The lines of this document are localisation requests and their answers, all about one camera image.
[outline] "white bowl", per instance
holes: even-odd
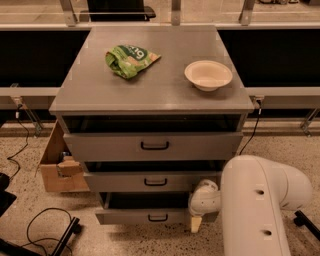
[[[209,60],[196,61],[186,67],[184,74],[202,91],[214,91],[232,80],[232,72],[225,65]]]

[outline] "countertop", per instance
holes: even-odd
[[[112,47],[129,44],[162,57],[126,80],[105,63]],[[202,92],[184,70],[198,60],[228,66],[232,81]],[[248,113],[249,96],[215,26],[101,26],[92,28],[50,112],[57,114]]]

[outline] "snack bag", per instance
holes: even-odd
[[[130,79],[161,56],[132,45],[118,45],[106,53],[107,65],[119,76]]]

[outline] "gray drawer cabinet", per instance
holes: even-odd
[[[125,80],[104,56],[132,39],[162,57]],[[196,89],[184,70],[201,59],[227,65],[230,84]],[[101,224],[189,223],[190,193],[203,178],[219,184],[252,111],[214,26],[93,27],[50,107],[101,203]]]

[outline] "speckled floor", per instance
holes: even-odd
[[[253,122],[247,122],[242,145],[252,132]],[[32,134],[32,125],[28,124]],[[73,255],[223,255],[221,216],[214,223],[202,224],[199,233],[191,234],[184,225],[100,225],[94,211],[100,208],[93,193],[47,193],[37,165],[44,151],[52,124],[39,138],[30,137],[28,147],[15,159],[21,171],[7,189],[17,196],[14,204],[0,218],[0,237],[18,245],[28,243],[28,223],[41,210],[58,207],[80,218],[81,234],[72,236],[69,246]],[[307,138],[297,123],[260,123],[257,134],[244,154],[253,154],[295,166],[311,180],[313,199],[303,212],[320,226],[320,128],[312,124],[313,137]],[[4,124],[0,129],[0,170],[12,175],[16,166],[6,158],[18,151],[25,143],[25,130],[17,124]],[[320,253],[319,241],[305,228],[293,223],[294,212],[283,212],[283,218],[292,256],[316,256]],[[30,228],[30,238],[59,239],[68,225],[63,212],[48,211],[41,215]],[[43,241],[52,252],[56,242]],[[42,255],[41,249],[28,246]],[[70,255],[68,250],[63,255]]]

